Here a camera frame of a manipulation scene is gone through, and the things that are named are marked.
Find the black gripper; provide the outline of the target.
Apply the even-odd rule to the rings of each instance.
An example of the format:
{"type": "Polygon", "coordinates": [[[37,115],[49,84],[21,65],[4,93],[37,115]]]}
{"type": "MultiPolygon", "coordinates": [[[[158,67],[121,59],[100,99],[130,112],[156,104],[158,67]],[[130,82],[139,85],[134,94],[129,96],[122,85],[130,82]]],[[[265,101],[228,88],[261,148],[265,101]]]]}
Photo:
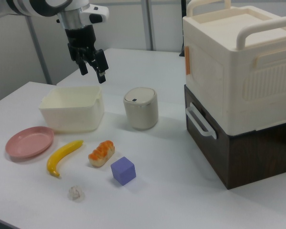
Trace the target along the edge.
{"type": "Polygon", "coordinates": [[[108,63],[102,49],[96,50],[94,43],[96,36],[92,25],[80,29],[65,29],[68,39],[68,48],[71,59],[78,63],[81,75],[88,73],[86,62],[95,70],[99,83],[106,81],[105,72],[108,70],[108,63]]]}

